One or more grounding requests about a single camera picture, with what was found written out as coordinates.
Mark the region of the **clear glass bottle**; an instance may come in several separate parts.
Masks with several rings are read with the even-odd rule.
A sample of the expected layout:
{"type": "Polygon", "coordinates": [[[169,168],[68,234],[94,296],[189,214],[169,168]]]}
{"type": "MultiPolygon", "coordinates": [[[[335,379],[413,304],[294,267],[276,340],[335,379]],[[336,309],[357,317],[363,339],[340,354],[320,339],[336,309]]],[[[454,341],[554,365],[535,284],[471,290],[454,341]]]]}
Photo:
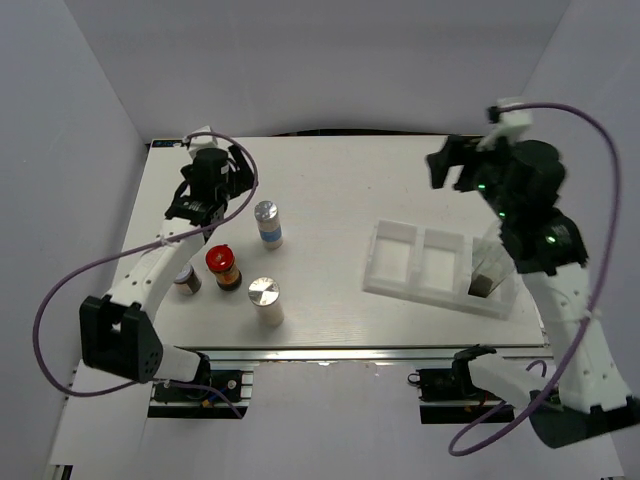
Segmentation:
{"type": "Polygon", "coordinates": [[[472,268],[490,269],[502,261],[504,248],[499,237],[483,237],[473,240],[472,268]]]}

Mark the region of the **blue label silver cap shaker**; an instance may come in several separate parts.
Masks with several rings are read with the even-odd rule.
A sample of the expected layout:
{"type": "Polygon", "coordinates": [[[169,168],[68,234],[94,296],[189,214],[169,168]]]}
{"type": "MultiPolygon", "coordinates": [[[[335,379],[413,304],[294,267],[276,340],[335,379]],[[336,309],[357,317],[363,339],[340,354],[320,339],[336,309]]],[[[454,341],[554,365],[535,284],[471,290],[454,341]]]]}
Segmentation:
{"type": "Polygon", "coordinates": [[[283,236],[277,205],[270,200],[260,201],[254,207],[254,218],[263,246],[270,250],[279,248],[283,236]]]}

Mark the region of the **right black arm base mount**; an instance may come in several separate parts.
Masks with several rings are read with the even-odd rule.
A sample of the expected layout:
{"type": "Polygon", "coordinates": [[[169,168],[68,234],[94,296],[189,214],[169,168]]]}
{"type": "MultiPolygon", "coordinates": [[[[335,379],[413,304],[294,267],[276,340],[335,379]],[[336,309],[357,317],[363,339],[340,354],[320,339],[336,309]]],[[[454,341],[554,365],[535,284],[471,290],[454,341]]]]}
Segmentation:
{"type": "Polygon", "coordinates": [[[422,425],[468,425],[501,402],[485,391],[466,396],[450,368],[419,369],[407,376],[407,382],[418,391],[422,425]]]}

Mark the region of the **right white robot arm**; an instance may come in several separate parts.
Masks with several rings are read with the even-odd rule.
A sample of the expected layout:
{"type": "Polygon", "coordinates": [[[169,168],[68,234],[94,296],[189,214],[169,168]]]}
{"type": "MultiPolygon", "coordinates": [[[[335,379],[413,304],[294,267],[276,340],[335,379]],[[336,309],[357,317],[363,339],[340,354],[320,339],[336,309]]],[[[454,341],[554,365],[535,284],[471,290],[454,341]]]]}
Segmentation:
{"type": "Polygon", "coordinates": [[[557,149],[504,138],[484,149],[478,138],[451,135],[426,163],[434,189],[460,167],[455,190],[478,192],[496,214],[501,245],[534,300],[556,364],[544,379],[492,347],[473,346],[454,357],[453,390],[466,399],[495,395],[521,412],[506,432],[528,420],[552,449],[637,425],[639,399],[615,366],[594,312],[582,236],[556,206],[566,175],[557,149]]]}

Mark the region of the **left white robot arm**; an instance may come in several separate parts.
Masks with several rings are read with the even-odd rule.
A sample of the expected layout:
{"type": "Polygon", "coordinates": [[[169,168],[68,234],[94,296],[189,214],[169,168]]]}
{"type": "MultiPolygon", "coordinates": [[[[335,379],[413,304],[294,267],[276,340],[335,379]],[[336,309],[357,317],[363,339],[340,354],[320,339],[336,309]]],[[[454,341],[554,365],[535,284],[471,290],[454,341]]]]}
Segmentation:
{"type": "Polygon", "coordinates": [[[255,167],[237,145],[200,148],[164,214],[156,242],[102,297],[80,306],[82,360],[90,368],[137,383],[174,381],[188,398],[211,387],[204,355],[165,345],[154,328],[158,308],[178,274],[212,231],[228,220],[231,200],[256,185],[255,167]]]}

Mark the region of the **glass bottle with dark sauce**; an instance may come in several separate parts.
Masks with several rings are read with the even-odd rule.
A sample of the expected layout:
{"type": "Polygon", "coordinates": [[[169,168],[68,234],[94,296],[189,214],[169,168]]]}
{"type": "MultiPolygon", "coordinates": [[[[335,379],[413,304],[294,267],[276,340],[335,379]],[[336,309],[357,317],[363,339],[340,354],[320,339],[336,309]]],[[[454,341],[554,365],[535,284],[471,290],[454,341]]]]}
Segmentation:
{"type": "Polygon", "coordinates": [[[473,270],[472,268],[468,294],[479,298],[488,298],[514,269],[513,260],[504,248],[504,256],[500,263],[490,269],[473,270]]]}

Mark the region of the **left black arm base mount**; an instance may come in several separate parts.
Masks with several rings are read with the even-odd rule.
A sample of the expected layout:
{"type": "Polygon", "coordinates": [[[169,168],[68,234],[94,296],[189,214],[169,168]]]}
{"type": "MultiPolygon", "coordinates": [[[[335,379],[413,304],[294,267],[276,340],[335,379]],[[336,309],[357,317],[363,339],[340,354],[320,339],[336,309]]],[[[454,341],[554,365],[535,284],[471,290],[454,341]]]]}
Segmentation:
{"type": "Polygon", "coordinates": [[[212,367],[201,354],[191,382],[159,380],[154,384],[147,416],[152,419],[242,419],[248,410],[252,374],[241,369],[212,367]]]}

